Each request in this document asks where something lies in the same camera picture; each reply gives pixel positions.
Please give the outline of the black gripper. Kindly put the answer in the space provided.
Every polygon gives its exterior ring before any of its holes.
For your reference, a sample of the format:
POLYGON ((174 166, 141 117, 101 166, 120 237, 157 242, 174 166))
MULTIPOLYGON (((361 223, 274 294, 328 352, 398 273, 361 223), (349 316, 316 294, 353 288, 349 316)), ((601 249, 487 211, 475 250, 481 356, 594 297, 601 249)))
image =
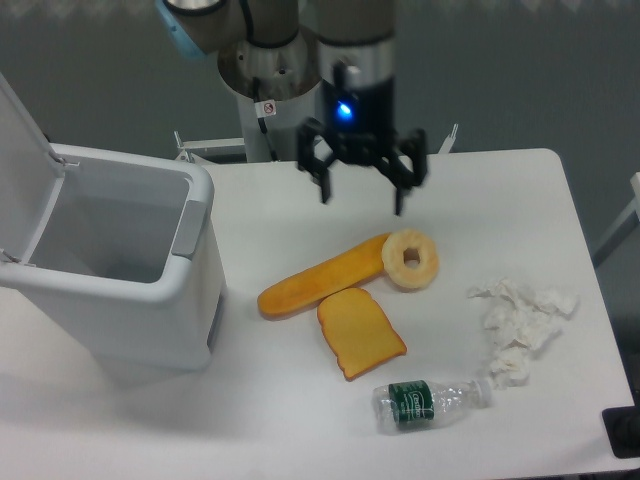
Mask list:
POLYGON ((321 85, 322 123, 305 119, 297 128, 297 168, 311 175, 326 204, 331 198, 330 167, 336 161, 375 167, 395 188, 394 214, 401 216, 405 196, 428 174, 427 135, 422 128, 405 137, 394 126, 394 81, 360 89, 321 85), (324 140, 329 153, 318 158, 314 142, 324 140))

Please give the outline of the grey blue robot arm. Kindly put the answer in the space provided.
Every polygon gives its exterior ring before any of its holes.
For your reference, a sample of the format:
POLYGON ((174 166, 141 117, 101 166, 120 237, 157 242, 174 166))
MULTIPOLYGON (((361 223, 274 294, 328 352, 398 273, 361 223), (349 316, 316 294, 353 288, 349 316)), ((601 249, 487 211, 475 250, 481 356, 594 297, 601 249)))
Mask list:
POLYGON ((293 161, 331 195, 335 162, 371 167, 395 202, 422 185, 427 139, 396 130, 395 5, 318 1, 315 28, 297 1, 160 1, 177 49, 212 54, 235 96, 250 162, 293 161))

